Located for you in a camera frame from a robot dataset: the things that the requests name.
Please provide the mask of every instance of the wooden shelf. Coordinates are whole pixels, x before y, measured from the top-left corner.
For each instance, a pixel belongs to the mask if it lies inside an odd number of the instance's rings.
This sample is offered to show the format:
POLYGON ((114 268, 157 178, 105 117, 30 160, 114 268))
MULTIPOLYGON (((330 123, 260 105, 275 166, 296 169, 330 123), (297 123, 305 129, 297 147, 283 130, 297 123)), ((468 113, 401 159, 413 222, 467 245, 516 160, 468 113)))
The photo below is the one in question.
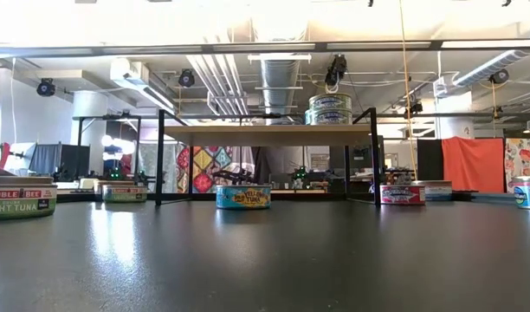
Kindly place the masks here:
POLYGON ((356 146, 370 143, 370 131, 368 125, 165 127, 189 146, 356 146))

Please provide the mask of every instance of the blue tuna can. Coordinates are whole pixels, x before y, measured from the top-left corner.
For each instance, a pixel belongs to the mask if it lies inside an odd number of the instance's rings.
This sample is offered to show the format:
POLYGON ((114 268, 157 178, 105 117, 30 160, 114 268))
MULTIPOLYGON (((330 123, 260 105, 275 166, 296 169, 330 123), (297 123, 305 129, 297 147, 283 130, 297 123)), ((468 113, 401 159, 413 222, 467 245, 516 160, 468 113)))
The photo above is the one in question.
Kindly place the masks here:
POLYGON ((270 185, 217 186, 217 209, 252 210, 270 206, 270 185))
POLYGON ((512 182, 517 206, 530 209, 530 177, 515 177, 512 182))

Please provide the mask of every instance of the white column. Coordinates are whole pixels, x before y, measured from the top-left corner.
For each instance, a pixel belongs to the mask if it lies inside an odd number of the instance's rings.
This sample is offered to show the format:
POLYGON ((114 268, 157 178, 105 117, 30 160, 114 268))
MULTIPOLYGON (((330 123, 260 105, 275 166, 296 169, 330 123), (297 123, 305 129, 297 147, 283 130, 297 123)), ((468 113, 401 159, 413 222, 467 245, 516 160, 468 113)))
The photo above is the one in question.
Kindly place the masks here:
MULTIPOLYGON (((467 113, 471 111, 472 102, 471 92, 438 99, 436 112, 467 113)), ((473 117, 441 117, 437 118, 435 123, 438 139, 449 139, 455 136, 465 139, 475 138, 473 117)))
MULTIPOLYGON (((107 114, 107 97, 102 93, 93 91, 80 91, 74 93, 73 116, 103 116, 107 114)), ((86 127, 90 120, 84 120, 86 127)), ((99 174, 103 173, 103 145, 101 138, 106 134, 107 123, 96 120, 82 133, 82 145, 90 146, 90 170, 99 174)), ((78 121, 73 121, 71 129, 71 145, 78 142, 78 121)))

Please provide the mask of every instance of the floral wall art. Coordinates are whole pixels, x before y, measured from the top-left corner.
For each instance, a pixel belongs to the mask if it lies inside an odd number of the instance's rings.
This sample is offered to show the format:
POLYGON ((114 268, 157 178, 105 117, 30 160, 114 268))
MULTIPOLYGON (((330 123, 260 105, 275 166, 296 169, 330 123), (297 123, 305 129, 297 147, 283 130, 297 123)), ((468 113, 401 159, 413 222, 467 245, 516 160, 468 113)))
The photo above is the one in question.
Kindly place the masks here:
POLYGON ((507 192, 513 193, 512 178, 530 176, 530 139, 506 139, 507 192))

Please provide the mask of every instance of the can label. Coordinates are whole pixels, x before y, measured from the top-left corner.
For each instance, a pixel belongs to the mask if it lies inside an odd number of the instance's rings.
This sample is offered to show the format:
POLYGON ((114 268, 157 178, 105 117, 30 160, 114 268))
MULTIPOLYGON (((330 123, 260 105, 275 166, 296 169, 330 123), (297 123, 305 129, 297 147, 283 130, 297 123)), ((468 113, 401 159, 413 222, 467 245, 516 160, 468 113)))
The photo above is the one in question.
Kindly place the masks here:
POLYGON ((427 200, 451 200, 451 186, 425 186, 424 193, 427 200))
POLYGON ((515 185, 515 202, 520 208, 530 208, 530 182, 515 185))
POLYGON ((107 203, 132 203, 147 200, 147 191, 140 187, 107 187, 103 194, 103 200, 107 203))
POLYGON ((271 206, 270 187, 217 188, 217 208, 251 209, 271 206))
POLYGON ((392 186, 381 185, 383 204, 422 205, 425 200, 423 186, 392 186))
POLYGON ((330 94, 315 99, 310 103, 309 107, 313 110, 320 110, 325 108, 352 109, 352 100, 348 96, 338 96, 336 94, 330 94))
POLYGON ((27 218, 53 213, 55 187, 0 188, 0 218, 27 218))
POLYGON ((313 122, 317 125, 345 125, 351 121, 348 113, 342 112, 328 112, 317 114, 313 118, 313 122))

